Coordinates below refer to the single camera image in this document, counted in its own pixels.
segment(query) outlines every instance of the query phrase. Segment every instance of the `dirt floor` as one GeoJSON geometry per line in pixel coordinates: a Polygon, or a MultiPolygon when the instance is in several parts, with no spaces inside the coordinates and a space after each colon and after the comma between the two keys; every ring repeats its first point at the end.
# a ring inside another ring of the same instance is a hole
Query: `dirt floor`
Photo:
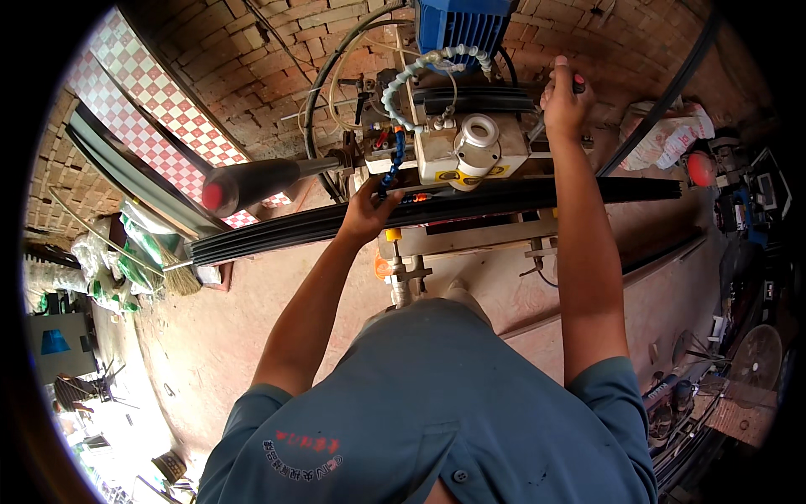
{"type": "MultiPolygon", "coordinates": [[[[682,178],[682,173],[648,169],[622,176],[682,178]]],[[[679,200],[608,205],[621,251],[702,226],[713,233],[707,190],[685,190],[679,200]]],[[[312,185],[302,209],[326,205],[312,185]]],[[[326,244],[269,252],[235,262],[231,291],[203,289],[187,298],[169,296],[144,306],[135,316],[139,348],[161,410],[177,438],[176,448],[199,470],[220,439],[233,402],[249,386],[266,337],[288,300],[326,244]]],[[[376,245],[364,247],[344,287],[333,333],[317,381],[330,373],[371,315],[390,304],[390,288],[375,277],[376,245]]],[[[485,252],[426,262],[434,269],[427,285],[439,295],[456,277],[464,278],[496,333],[526,332],[508,339],[521,354],[554,379],[562,380],[560,323],[528,331],[530,324],[559,312],[556,289],[537,275],[518,277],[532,267],[525,248],[485,252]]],[[[712,235],[683,262],[674,262],[625,290],[630,351],[643,387],[658,369],[671,371],[671,348],[683,330],[704,339],[718,303],[719,237],[712,235]],[[650,344],[659,362],[650,362],[650,344]]],[[[553,277],[550,261],[546,275],[553,277]]]]}

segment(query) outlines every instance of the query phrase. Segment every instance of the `yellow warning label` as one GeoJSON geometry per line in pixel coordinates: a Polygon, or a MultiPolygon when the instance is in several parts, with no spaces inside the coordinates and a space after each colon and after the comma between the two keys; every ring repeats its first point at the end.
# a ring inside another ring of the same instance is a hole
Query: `yellow warning label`
{"type": "MultiPolygon", "coordinates": [[[[506,173],[509,171],[509,165],[504,166],[493,166],[490,172],[487,174],[487,177],[505,177],[506,173]]],[[[467,175],[462,170],[448,170],[446,172],[437,172],[434,174],[434,181],[435,182],[448,182],[453,181],[459,183],[461,185],[478,185],[479,182],[484,180],[484,177],[473,177],[471,175],[467,175]]]]}

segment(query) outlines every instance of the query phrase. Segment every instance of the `right hand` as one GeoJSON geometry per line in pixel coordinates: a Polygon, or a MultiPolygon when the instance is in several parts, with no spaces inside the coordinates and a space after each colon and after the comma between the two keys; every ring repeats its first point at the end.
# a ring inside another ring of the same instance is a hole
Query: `right hand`
{"type": "Polygon", "coordinates": [[[350,244],[355,250],[378,237],[389,214],[405,195],[404,190],[392,191],[379,204],[378,196],[373,196],[372,193],[378,189],[381,178],[383,177],[377,176],[369,179],[353,194],[344,222],[336,235],[337,239],[350,244]]]}
{"type": "Polygon", "coordinates": [[[579,142],[585,119],[596,102],[590,82],[585,82],[583,93],[574,94],[571,87],[573,77],[574,73],[568,68],[568,58],[557,56],[554,70],[549,74],[551,80],[540,96],[540,108],[543,109],[543,120],[546,121],[546,137],[550,142],[579,142]]]}

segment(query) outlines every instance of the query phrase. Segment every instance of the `blue electric motor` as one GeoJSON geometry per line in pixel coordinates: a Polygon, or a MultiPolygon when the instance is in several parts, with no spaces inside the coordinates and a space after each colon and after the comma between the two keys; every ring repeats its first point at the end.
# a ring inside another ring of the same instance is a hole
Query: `blue electric motor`
{"type": "MultiPolygon", "coordinates": [[[[465,44],[478,46],[492,58],[516,9],[517,0],[417,0],[414,25],[420,52],[465,44]]],[[[467,54],[451,61],[464,63],[465,73],[479,65],[467,54]]]]}

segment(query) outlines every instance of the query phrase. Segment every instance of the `red and white checkered tile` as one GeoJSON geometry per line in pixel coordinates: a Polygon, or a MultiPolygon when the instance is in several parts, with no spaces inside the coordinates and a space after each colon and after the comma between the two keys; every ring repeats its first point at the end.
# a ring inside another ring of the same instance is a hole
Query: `red and white checkered tile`
{"type": "MultiPolygon", "coordinates": [[[[197,154],[221,167],[248,160],[179,90],[113,8],[99,23],[89,47],[75,64],[68,82],[79,98],[129,149],[184,194],[200,202],[204,176],[148,125],[120,94],[98,62],[115,80],[197,154]]],[[[272,208],[291,201],[283,194],[264,200],[272,208]]],[[[242,210],[224,219],[232,227],[257,222],[242,210]]]]}

